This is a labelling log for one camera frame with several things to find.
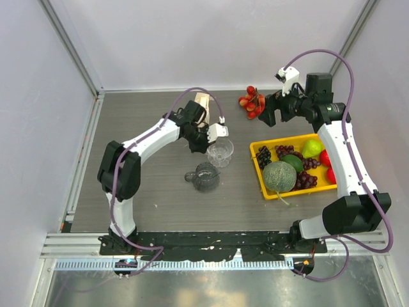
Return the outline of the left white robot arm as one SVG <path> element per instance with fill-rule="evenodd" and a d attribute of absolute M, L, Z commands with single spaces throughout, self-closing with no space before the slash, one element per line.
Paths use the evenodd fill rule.
<path fill-rule="evenodd" d="M 191 152 L 205 153 L 208 141 L 208 108 L 188 101 L 185 107 L 170 111 L 139 136 L 119 143 L 111 141 L 105 148 L 97 174 L 109 202 L 110 226 L 102 244 L 124 255 L 137 245 L 133 216 L 133 197 L 141 185 L 141 167 L 156 152 L 181 138 Z"/>

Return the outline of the grey glass coffee server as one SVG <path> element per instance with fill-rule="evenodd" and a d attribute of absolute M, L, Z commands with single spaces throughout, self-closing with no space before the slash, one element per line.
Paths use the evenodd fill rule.
<path fill-rule="evenodd" d="M 184 179 L 190 182 L 197 191 L 210 192 L 219 186 L 220 172 L 209 162 L 204 162 L 199 164 L 195 171 L 186 173 Z"/>

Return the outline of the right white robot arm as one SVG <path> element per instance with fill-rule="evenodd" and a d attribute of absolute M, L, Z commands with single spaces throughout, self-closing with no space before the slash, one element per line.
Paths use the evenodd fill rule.
<path fill-rule="evenodd" d="M 303 252 L 313 239 L 376 230 L 391 206 L 391 198 L 379 192 L 365 169 L 346 105 L 333 101 L 332 75 L 308 74 L 304 90 L 298 89 L 299 73 L 293 67 L 280 69 L 276 77 L 283 83 L 282 90 L 266 96 L 261 121 L 274 126 L 275 110 L 281 112 L 284 122 L 296 116 L 305 118 L 327 150 L 338 195 L 321 215 L 294 223 L 290 247 Z"/>

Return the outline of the clear plastic coffee dripper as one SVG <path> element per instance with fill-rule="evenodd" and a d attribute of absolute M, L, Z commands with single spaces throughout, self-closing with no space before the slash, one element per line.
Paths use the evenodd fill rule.
<path fill-rule="evenodd" d="M 233 155 L 234 145 L 229 138 L 219 138 L 207 148 L 206 154 L 210 164 L 216 168 L 226 167 Z"/>

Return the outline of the yellow plastic tray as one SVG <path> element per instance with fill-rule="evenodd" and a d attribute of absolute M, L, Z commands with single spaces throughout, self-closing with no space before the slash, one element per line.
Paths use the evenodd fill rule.
<path fill-rule="evenodd" d="M 317 141 L 322 141 L 318 137 L 317 134 L 304 134 L 301 136 L 292 136 L 288 138 L 279 138 L 279 139 L 271 139 L 271 140 L 266 140 L 266 141 L 258 141 L 258 142 L 253 142 L 250 144 L 250 152 L 252 155 L 252 159 L 255 165 L 256 173 L 258 175 L 258 180 L 260 182 L 261 186 L 261 192 L 263 193 L 263 196 L 266 200 L 275 200 L 278 199 L 279 197 L 289 197 L 289 196 L 296 196 L 296 195 L 301 195 L 301 194 L 311 194 L 311 193 L 317 193 L 317 192 L 322 192 L 322 191 L 328 191 L 332 189 L 336 189 L 337 185 L 336 184 L 331 184 L 328 182 L 326 178 L 326 172 L 328 167 L 321 165 L 318 166 L 316 169 L 309 169 L 306 172 L 308 172 L 310 175 L 317 176 L 318 177 L 318 184 L 314 188 L 310 189 L 303 189 L 299 191 L 288 191 L 285 193 L 277 193 L 275 191 L 271 191 L 267 189 L 263 183 L 263 170 L 261 170 L 258 166 L 257 160 L 256 160 L 256 154 L 259 151 L 259 148 L 262 146 L 267 146 L 268 149 L 271 152 L 271 160 L 272 162 L 279 161 L 279 158 L 277 157 L 277 154 L 275 152 L 275 146 L 277 145 L 293 145 L 294 149 L 300 153 L 302 153 L 302 149 L 304 146 L 304 143 L 309 140 L 309 139 L 315 139 Z M 318 161 L 320 161 L 319 158 L 320 155 L 317 155 L 315 158 Z"/>

